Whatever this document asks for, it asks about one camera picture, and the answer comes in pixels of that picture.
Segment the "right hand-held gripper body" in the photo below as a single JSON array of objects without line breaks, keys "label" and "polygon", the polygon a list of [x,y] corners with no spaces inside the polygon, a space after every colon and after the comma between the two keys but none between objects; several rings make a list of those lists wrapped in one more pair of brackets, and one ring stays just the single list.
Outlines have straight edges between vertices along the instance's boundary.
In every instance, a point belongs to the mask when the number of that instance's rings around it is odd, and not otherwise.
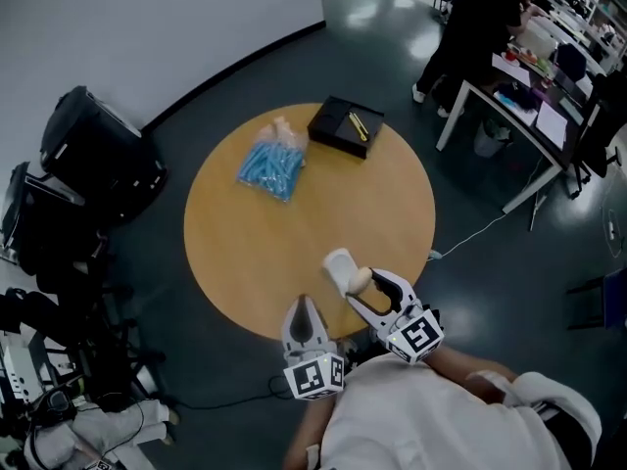
[{"label": "right hand-held gripper body", "polygon": [[434,352],[445,333],[440,312],[430,305],[408,305],[391,322],[375,331],[386,351],[414,365]]}]

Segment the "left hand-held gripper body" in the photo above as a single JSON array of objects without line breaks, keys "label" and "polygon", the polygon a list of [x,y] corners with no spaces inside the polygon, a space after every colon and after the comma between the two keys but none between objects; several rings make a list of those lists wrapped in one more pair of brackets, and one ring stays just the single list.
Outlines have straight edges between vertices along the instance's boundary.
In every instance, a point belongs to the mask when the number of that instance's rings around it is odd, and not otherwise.
[{"label": "left hand-held gripper body", "polygon": [[344,390],[345,362],[334,342],[288,351],[284,358],[283,374],[294,399],[320,400]]}]

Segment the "white and beige small object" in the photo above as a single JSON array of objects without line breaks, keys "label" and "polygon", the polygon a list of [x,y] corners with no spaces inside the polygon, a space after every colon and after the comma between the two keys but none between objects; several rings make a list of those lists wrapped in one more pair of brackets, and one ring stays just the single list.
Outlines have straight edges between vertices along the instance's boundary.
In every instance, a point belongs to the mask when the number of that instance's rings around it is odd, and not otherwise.
[{"label": "white and beige small object", "polygon": [[339,248],[329,253],[322,262],[322,267],[337,288],[340,296],[345,298],[349,283],[359,268],[346,248]]}]

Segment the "person's right forearm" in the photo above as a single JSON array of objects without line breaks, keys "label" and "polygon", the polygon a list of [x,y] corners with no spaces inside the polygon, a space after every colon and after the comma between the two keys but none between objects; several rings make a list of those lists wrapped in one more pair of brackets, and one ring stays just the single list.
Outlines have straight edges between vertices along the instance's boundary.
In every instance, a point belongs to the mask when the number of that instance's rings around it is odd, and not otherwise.
[{"label": "person's right forearm", "polygon": [[488,404],[502,403],[505,393],[481,376],[481,372],[496,373],[510,383],[518,377],[498,362],[459,352],[445,345],[429,354],[424,362],[439,375]]}]

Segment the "person's left forearm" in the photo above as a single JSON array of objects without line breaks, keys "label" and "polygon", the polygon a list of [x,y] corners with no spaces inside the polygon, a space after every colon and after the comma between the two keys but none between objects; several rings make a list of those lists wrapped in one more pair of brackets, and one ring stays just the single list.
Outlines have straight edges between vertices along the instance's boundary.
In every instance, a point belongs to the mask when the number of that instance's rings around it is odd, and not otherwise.
[{"label": "person's left forearm", "polygon": [[339,470],[321,464],[322,441],[340,396],[310,401],[284,457],[282,470]]}]

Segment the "yellow tool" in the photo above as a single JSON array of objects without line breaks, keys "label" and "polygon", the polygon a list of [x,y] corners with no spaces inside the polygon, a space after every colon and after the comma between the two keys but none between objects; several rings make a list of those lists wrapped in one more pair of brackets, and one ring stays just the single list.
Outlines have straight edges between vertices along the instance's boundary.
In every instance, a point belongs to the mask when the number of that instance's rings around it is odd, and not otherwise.
[{"label": "yellow tool", "polygon": [[353,112],[349,112],[348,117],[356,132],[359,134],[361,141],[367,142],[369,140],[369,133],[359,117]]}]

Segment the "black open box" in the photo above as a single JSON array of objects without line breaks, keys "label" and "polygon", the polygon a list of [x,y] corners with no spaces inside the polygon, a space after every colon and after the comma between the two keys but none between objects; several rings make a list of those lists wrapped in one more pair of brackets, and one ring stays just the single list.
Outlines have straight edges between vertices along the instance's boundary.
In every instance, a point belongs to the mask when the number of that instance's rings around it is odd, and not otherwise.
[{"label": "black open box", "polygon": [[[361,141],[349,120],[349,112],[355,113],[368,130],[367,142]],[[339,97],[329,96],[310,121],[308,134],[314,142],[365,160],[383,126],[383,121],[383,112]]]}]

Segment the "white waste bin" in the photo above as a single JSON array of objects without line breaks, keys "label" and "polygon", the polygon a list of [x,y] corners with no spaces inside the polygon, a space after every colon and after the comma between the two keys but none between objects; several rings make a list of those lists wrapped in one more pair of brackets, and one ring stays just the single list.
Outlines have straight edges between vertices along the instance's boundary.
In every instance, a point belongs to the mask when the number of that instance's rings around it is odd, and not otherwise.
[{"label": "white waste bin", "polygon": [[512,143],[510,129],[491,118],[483,119],[477,129],[473,150],[476,156],[490,159]]}]

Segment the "bag of blue items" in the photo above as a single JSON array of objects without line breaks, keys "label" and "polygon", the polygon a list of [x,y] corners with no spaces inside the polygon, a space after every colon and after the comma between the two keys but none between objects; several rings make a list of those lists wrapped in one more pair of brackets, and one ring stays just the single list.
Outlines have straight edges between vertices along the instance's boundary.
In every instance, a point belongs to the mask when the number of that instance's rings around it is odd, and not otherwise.
[{"label": "bag of blue items", "polygon": [[295,131],[285,117],[264,126],[241,164],[239,182],[289,202],[306,164],[309,137]]}]

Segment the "black equipment stand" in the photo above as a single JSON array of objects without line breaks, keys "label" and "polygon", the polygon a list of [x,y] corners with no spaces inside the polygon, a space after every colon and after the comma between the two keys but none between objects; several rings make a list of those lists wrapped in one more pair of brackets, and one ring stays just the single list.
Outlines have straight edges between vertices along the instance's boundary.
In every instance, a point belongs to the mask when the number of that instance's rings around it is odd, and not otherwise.
[{"label": "black equipment stand", "polygon": [[10,288],[0,293],[0,331],[20,332],[22,326],[59,345],[77,365],[86,393],[106,407],[122,408],[158,394],[151,369],[166,357],[130,342],[135,320],[113,324],[98,306],[70,308],[42,293]]}]

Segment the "white desk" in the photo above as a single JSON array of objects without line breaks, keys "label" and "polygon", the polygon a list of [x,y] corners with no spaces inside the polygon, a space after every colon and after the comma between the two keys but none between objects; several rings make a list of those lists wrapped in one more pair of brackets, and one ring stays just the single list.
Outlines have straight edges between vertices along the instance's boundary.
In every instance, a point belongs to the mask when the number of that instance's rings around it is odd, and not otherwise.
[{"label": "white desk", "polygon": [[[443,151],[447,146],[469,94],[477,96],[504,118],[509,125],[519,131],[550,162],[550,167],[531,180],[502,207],[502,212],[508,214],[548,185],[560,173],[568,171],[569,166],[574,162],[575,148],[581,135],[581,126],[559,103],[564,98],[562,89],[552,86],[542,92],[538,89],[541,86],[541,77],[537,73],[529,70],[525,74],[511,75],[508,70],[499,66],[501,62],[502,60],[493,60],[491,70],[482,83],[467,79],[461,83],[453,108],[436,143],[436,149]],[[502,96],[503,87],[514,83],[519,84],[534,98],[533,110],[525,112]],[[544,132],[540,126],[541,123],[557,116],[565,119],[561,143],[556,143],[554,138]]]}]

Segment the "white paper sheet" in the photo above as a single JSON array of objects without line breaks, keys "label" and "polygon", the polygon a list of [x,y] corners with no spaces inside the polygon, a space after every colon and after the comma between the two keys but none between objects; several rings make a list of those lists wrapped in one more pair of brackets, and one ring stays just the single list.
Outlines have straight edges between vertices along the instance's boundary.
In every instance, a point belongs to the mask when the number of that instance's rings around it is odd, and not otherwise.
[{"label": "white paper sheet", "polygon": [[562,150],[566,141],[567,120],[543,101],[536,118],[536,127],[551,143]]}]

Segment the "large black office chair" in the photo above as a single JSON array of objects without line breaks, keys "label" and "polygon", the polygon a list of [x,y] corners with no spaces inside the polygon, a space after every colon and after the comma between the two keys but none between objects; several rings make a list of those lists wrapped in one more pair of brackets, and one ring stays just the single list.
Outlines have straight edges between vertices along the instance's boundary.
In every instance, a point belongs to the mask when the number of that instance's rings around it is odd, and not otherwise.
[{"label": "large black office chair", "polygon": [[608,76],[597,75],[591,97],[583,108],[583,123],[571,160],[577,183],[577,190],[570,194],[571,200],[580,195],[591,172],[605,178],[610,164],[622,166],[619,151],[609,157],[606,150],[626,124],[627,75],[620,70]]}]

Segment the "black hard case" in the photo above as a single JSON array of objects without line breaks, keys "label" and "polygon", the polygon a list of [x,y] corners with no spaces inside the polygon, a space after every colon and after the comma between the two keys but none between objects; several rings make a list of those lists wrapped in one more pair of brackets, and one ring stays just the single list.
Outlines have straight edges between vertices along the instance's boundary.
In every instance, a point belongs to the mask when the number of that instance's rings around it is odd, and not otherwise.
[{"label": "black hard case", "polygon": [[113,223],[141,214],[168,175],[155,145],[82,85],[59,98],[42,135],[40,164]]},{"label": "black hard case", "polygon": [[28,172],[14,167],[0,212],[0,251],[30,276],[98,258],[108,237],[90,211]]}]

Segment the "white curved partition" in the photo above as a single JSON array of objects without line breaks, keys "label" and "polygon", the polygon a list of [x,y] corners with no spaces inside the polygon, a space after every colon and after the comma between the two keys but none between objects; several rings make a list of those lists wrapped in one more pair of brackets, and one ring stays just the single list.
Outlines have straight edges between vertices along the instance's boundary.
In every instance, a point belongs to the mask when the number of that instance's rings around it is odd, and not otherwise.
[{"label": "white curved partition", "polygon": [[36,135],[77,85],[145,124],[322,18],[321,0],[0,0],[0,134]]}]

